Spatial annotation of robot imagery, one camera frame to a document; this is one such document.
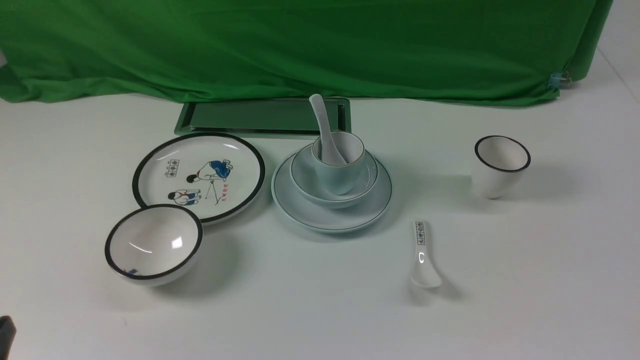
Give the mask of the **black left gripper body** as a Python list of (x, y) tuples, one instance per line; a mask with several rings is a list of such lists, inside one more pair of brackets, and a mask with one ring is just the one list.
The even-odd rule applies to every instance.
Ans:
[(0, 359), (9, 358), (10, 349), (16, 337), (17, 328), (11, 316), (0, 317)]

